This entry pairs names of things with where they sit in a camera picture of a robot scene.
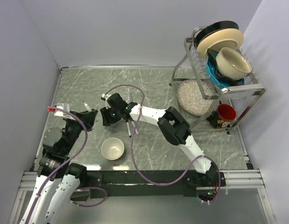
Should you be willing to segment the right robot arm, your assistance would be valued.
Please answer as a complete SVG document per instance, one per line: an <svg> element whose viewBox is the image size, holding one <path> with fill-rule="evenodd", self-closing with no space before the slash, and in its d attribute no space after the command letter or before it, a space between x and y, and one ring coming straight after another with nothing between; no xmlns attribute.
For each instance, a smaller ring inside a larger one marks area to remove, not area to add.
<svg viewBox="0 0 289 224"><path fill-rule="evenodd" d="M132 121L134 130L131 132L131 141L139 122L157 126L164 138L170 144L178 146L191 161L189 167L194 167L200 173L199 180L205 186L210 186L220 176L218 166L200 149L190 130L189 123L174 108L155 109L142 106L136 102L127 103L118 93L103 94L105 107L100 109L103 125L111 126L120 120Z"/></svg>

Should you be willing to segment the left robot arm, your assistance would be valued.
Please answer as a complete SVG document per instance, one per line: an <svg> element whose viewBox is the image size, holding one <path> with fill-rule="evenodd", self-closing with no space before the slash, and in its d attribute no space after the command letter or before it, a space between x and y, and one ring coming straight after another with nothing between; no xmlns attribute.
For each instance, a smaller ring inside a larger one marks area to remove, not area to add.
<svg viewBox="0 0 289 224"><path fill-rule="evenodd" d="M55 224L58 210L71 194L88 182L85 166L70 163L68 154L82 131L90 132L98 111L68 112L65 127L52 127L44 134L37 178L22 224Z"/></svg>

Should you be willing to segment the white pen green tip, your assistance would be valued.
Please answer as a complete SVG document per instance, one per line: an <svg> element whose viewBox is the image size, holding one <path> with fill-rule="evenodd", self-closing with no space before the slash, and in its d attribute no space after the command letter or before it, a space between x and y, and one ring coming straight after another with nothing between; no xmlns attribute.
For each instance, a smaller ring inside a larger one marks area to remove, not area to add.
<svg viewBox="0 0 289 224"><path fill-rule="evenodd" d="M85 101L83 101L83 104L84 104L84 106L85 106L85 108L87 109L87 111L92 111L92 109L89 107L89 105L85 102Z"/></svg>

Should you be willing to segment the white pen pink tip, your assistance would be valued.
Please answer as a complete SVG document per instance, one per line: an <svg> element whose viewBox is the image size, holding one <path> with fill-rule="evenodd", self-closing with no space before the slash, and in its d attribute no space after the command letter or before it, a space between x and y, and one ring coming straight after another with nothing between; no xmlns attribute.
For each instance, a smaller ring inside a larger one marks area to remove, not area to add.
<svg viewBox="0 0 289 224"><path fill-rule="evenodd" d="M134 129L135 129L136 135L139 135L139 132L138 132L138 130L137 130L137 128L136 128L136 125L135 125L134 121L131 121L131 123L132 123L132 125L133 125L133 127L134 127Z"/></svg>

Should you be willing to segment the white pen black tip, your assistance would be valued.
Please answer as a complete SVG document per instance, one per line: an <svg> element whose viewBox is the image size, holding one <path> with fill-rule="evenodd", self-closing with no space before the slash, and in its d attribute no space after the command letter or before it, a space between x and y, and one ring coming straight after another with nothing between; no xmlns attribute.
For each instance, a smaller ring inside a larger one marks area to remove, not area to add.
<svg viewBox="0 0 289 224"><path fill-rule="evenodd" d="M128 131L128 135L131 138L131 129L130 129L130 125L129 125L129 121L126 121L126 126L127 126L127 131Z"/></svg>

